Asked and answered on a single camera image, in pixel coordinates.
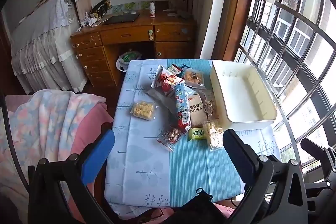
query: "barcode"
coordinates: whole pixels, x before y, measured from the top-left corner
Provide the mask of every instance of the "barcode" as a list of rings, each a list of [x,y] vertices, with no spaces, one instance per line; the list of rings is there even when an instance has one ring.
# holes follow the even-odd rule
[[[182,123],[188,123],[188,115],[187,112],[182,112]]]

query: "wooden desk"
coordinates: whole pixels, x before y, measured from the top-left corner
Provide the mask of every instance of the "wooden desk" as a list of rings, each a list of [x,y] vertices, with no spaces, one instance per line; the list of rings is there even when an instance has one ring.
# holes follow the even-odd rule
[[[193,58],[195,32],[193,19],[170,17],[165,12],[150,18],[144,10],[134,22],[84,27],[71,36],[71,41],[94,87],[117,86],[119,55],[137,50],[144,59]]]

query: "bolt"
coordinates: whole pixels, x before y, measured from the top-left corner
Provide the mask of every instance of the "bolt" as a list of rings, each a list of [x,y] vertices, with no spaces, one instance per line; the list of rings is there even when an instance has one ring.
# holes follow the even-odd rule
[[[47,162],[46,158],[42,158],[39,160],[39,164],[45,164]]]
[[[294,159],[291,159],[291,164],[296,166],[297,165],[297,161],[294,160]]]
[[[268,161],[268,158],[265,155],[260,155],[259,160],[261,160],[262,162],[266,162]]]
[[[69,156],[69,160],[77,160],[78,159],[78,154],[71,154]]]

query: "floral blanket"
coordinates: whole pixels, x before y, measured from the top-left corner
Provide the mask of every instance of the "floral blanket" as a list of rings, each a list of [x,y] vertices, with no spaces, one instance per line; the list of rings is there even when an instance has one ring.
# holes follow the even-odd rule
[[[28,166],[36,167],[39,159],[66,160],[80,122],[96,104],[105,101],[93,94],[40,90],[14,113],[9,112],[16,154],[27,181]],[[29,195],[14,166],[0,112],[0,192],[13,201],[26,223]],[[63,189],[69,198],[68,189]]]

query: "storage bin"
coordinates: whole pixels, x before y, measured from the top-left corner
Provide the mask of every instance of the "storage bin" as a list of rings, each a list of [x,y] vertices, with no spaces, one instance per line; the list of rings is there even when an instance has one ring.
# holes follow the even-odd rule
[[[224,130],[263,129],[275,121],[277,110],[253,65],[213,60],[210,79]]]

